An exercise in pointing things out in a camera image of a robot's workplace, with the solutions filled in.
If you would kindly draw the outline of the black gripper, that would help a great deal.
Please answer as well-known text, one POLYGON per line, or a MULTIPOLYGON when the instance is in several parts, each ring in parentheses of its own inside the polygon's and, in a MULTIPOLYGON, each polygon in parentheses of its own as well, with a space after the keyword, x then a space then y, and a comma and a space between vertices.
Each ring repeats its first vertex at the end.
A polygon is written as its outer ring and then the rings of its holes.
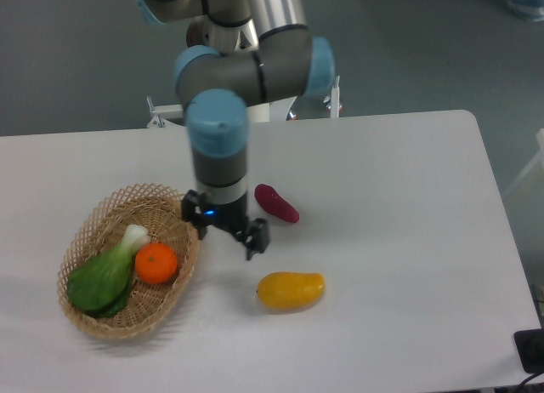
POLYGON ((204 194, 198 196, 196 191, 187 191, 181 200, 181 217, 196 229, 200 240, 207 235, 209 225, 228 232, 244 246, 246 260, 263 254, 270 244, 268 221, 262 218, 249 221, 247 217, 247 194, 233 202, 217 204, 204 194))

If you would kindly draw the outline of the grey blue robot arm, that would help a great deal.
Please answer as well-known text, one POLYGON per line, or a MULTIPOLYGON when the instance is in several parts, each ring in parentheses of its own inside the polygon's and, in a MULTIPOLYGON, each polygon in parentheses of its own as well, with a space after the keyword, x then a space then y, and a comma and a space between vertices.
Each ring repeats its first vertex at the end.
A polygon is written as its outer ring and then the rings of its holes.
POLYGON ((251 106, 322 95, 335 81, 332 47, 313 37, 303 0, 136 0, 150 22, 202 19, 201 40, 176 60, 196 188, 181 202, 199 237, 229 233, 248 255, 269 245, 264 219, 247 216, 251 106))

